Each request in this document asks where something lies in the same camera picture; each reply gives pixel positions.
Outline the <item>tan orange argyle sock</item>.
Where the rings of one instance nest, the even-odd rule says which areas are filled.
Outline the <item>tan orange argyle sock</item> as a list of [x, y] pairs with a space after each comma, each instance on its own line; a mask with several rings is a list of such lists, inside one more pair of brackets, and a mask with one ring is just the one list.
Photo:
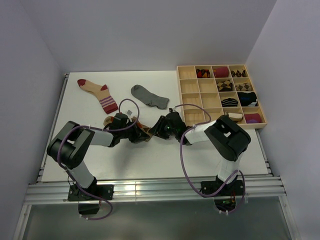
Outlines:
[[[106, 129], [122, 129], [125, 127], [128, 127], [129, 125], [131, 125], [134, 121], [137, 120], [136, 117], [133, 117], [130, 121], [128, 118], [126, 118], [126, 124], [124, 126], [116, 126], [115, 123], [113, 124], [113, 122], [115, 118], [113, 116], [108, 116], [104, 119], [103, 125], [104, 125], [104, 130]], [[137, 121], [135, 123], [134, 126], [132, 126], [131, 128], [127, 129], [127, 130], [122, 130], [122, 131], [116, 131], [113, 133], [114, 137], [118, 137], [118, 139], [126, 139], [128, 138], [129, 141], [131, 143], [137, 144], [140, 142], [148, 142], [151, 138], [152, 138], [152, 134], [149, 133], [149, 130], [151, 128], [141, 124], [139, 121]]]

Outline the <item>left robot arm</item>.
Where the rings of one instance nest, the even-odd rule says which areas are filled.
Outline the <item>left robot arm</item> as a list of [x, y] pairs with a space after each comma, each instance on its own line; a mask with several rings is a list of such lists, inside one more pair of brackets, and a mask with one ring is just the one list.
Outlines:
[[129, 118], [123, 113], [107, 117], [103, 124], [103, 130], [97, 130], [68, 121], [46, 150], [47, 155], [70, 173], [80, 186], [79, 194], [86, 200], [95, 198], [99, 192], [97, 179], [84, 162], [89, 146], [112, 148], [122, 139], [138, 144], [151, 138], [149, 127], [139, 123], [136, 117]]

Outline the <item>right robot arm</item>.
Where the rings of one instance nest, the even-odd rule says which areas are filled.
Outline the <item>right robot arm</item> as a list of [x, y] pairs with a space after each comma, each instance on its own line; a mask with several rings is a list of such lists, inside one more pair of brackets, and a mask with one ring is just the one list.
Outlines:
[[227, 115], [218, 119], [195, 126], [187, 126], [176, 111], [161, 116], [149, 132], [161, 139], [174, 136], [183, 145], [193, 145], [210, 141], [222, 156], [222, 163], [216, 183], [217, 191], [222, 195], [229, 194], [234, 188], [236, 170], [239, 169], [240, 159], [247, 150], [251, 137], [232, 121]]

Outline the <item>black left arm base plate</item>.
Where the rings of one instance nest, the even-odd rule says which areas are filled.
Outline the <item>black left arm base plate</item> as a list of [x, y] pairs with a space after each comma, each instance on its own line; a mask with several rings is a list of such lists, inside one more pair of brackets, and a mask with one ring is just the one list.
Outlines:
[[[68, 202], [78, 202], [78, 213], [81, 217], [89, 219], [102, 219], [111, 215], [113, 205], [110, 200], [113, 199], [113, 184], [98, 184], [88, 189], [79, 188], [76, 184], [69, 187], [67, 196]], [[109, 205], [109, 212], [106, 216], [94, 217], [101, 209], [102, 203]]]

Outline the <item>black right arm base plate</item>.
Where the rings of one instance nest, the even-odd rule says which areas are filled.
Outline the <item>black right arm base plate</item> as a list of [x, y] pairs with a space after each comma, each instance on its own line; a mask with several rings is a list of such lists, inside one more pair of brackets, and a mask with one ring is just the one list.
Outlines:
[[[201, 181], [200, 192], [204, 195], [211, 195], [216, 192], [223, 182], [219, 179], [210, 181]], [[245, 202], [245, 187], [244, 182], [240, 179], [235, 179], [231, 183], [226, 184], [215, 197], [222, 197], [221, 199], [214, 199], [215, 207], [222, 213], [230, 213], [237, 209], [239, 205]]]

